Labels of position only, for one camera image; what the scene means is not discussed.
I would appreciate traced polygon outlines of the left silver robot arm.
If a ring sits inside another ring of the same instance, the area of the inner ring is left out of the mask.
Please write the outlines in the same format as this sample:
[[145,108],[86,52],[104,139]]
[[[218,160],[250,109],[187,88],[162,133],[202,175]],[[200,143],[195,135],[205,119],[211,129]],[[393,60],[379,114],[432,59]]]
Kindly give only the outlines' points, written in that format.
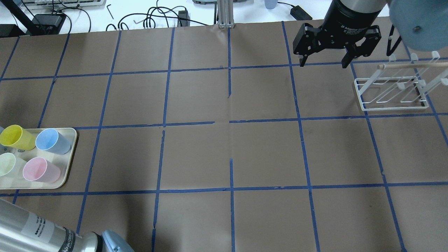
[[6,200],[0,202],[0,250],[2,252],[133,252],[111,230],[80,236]]

